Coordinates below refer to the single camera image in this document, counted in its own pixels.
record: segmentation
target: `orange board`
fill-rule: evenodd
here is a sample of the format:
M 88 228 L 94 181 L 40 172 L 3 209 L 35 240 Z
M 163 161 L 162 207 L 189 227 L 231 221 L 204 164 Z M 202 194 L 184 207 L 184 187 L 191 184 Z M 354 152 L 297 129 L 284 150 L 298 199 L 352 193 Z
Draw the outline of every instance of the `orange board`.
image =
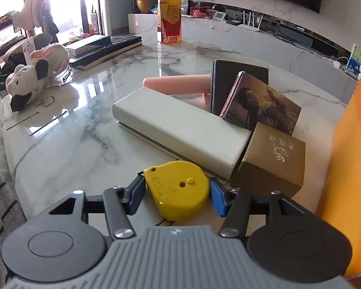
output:
M 361 273 L 361 80 L 334 132 L 317 215 L 341 231 L 352 245 L 345 276 Z

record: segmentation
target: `yellow tape measure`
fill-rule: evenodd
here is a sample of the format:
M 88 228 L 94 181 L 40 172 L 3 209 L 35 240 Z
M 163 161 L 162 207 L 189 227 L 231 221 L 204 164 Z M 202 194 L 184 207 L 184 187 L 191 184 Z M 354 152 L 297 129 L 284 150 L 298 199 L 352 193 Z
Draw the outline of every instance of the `yellow tape measure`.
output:
M 209 196 L 209 180 L 193 163 L 173 161 L 147 168 L 143 173 L 166 221 L 181 222 L 197 215 Z

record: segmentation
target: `blue gripper pad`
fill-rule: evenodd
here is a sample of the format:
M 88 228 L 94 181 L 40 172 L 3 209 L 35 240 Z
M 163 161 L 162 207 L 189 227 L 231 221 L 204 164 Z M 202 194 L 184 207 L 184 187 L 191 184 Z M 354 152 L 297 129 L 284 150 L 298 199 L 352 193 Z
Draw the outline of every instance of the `blue gripper pad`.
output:
M 210 178 L 210 195 L 209 198 L 214 206 L 215 212 L 220 217 L 226 217 L 229 206 L 225 201 L 224 193 L 227 189 L 216 178 Z
M 127 215 L 134 215 L 146 192 L 146 180 L 142 175 L 138 175 L 128 188 L 131 188 L 130 200 L 125 209 Z

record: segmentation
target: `teddy bear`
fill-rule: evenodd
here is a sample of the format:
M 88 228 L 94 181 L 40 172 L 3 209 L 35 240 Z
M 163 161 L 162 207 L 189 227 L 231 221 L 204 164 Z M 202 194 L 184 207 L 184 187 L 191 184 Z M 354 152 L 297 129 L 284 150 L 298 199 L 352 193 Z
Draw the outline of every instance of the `teddy bear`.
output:
M 18 65 L 6 80 L 11 99 L 12 112 L 21 111 L 34 101 L 43 89 L 48 74 L 48 62 L 40 59 L 35 65 Z

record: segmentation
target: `black book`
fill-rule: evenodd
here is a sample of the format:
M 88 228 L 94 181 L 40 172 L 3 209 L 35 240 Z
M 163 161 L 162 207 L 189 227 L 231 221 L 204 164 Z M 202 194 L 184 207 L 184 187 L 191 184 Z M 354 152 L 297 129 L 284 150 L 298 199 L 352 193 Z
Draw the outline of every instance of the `black book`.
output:
M 269 70 L 265 67 L 216 59 L 211 76 L 210 113 L 220 115 L 238 73 L 241 71 L 269 84 Z

